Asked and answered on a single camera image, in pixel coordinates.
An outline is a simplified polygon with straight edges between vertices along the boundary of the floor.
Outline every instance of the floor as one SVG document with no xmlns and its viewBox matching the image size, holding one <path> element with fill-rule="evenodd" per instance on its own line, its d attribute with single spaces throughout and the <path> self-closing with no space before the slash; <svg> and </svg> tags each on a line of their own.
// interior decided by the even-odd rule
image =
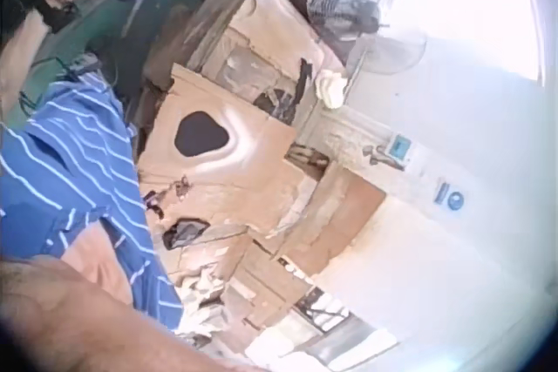
<svg viewBox="0 0 558 372">
<path fill-rule="evenodd" d="M 141 71 L 149 48 L 157 37 L 170 9 L 178 3 L 195 8 L 200 0 L 144 0 L 124 37 L 122 30 L 128 21 L 132 4 L 116 0 L 79 0 L 83 16 L 71 27 L 57 35 L 48 36 L 37 60 L 45 57 L 59 57 L 70 62 L 85 46 L 99 37 L 114 37 L 118 48 L 114 57 L 119 67 L 117 90 L 123 97 L 133 98 L 141 87 Z M 56 62 L 38 65 L 31 70 L 24 87 L 25 93 L 33 99 L 39 98 L 45 87 L 56 77 L 61 68 Z M 26 117 L 15 107 L 8 115 L 9 125 L 22 125 Z"/>
</svg>

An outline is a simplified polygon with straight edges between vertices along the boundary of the striped shirt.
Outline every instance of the striped shirt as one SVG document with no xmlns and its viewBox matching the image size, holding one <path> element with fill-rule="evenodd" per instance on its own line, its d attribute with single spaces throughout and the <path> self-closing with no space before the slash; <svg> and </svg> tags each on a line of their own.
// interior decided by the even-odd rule
<svg viewBox="0 0 558 372">
<path fill-rule="evenodd" d="M 0 165 L 3 256 L 62 257 L 101 220 L 133 306 L 170 329 L 182 305 L 153 250 L 121 103 L 96 73 L 56 82 L 23 130 L 4 126 Z"/>
</svg>

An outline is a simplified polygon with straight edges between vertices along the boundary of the wall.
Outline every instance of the wall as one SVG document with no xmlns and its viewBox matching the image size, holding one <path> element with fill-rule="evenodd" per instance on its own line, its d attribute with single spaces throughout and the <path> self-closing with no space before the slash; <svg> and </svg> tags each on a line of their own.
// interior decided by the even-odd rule
<svg viewBox="0 0 558 372">
<path fill-rule="evenodd" d="M 401 342 L 366 370 L 516 370 L 553 325 L 555 102 L 521 60 L 537 57 L 532 32 L 506 26 L 524 0 L 496 1 L 405 0 L 392 15 L 419 16 L 420 62 L 396 75 L 364 62 L 311 136 L 387 193 L 314 278 Z M 418 145 L 405 173 L 362 156 L 394 132 Z M 442 181 L 465 195 L 460 211 L 433 202 Z"/>
<path fill-rule="evenodd" d="M 514 370 L 511 354 L 552 325 L 551 298 L 401 200 L 388 196 L 364 230 L 314 279 L 400 341 L 365 370 L 458 370 L 493 342 L 506 343 L 499 367 L 469 370 Z"/>
</svg>

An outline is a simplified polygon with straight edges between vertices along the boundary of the sticker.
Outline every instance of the sticker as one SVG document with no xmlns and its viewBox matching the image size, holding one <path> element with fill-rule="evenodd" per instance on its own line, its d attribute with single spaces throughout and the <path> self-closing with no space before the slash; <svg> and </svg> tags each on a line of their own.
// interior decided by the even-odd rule
<svg viewBox="0 0 558 372">
<path fill-rule="evenodd" d="M 461 192 L 452 192 L 447 198 L 447 205 L 452 211 L 459 211 L 465 204 L 465 197 Z"/>
<path fill-rule="evenodd" d="M 444 200 L 446 199 L 447 192 L 449 190 L 450 190 L 449 183 L 446 182 L 442 183 L 442 186 L 439 187 L 438 194 L 436 195 L 436 199 L 434 200 L 434 203 L 438 205 L 442 205 L 444 203 Z"/>
</svg>

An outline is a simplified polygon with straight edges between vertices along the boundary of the black strap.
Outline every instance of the black strap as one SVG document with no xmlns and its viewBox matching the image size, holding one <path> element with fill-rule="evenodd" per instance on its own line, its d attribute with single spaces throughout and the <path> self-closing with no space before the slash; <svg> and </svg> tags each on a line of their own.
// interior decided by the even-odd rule
<svg viewBox="0 0 558 372">
<path fill-rule="evenodd" d="M 54 34 L 60 32 L 78 15 L 78 8 L 74 3 L 67 4 L 63 9 L 56 9 L 52 8 L 45 0 L 38 0 L 35 8 L 43 16 L 44 23 L 51 27 Z"/>
</svg>

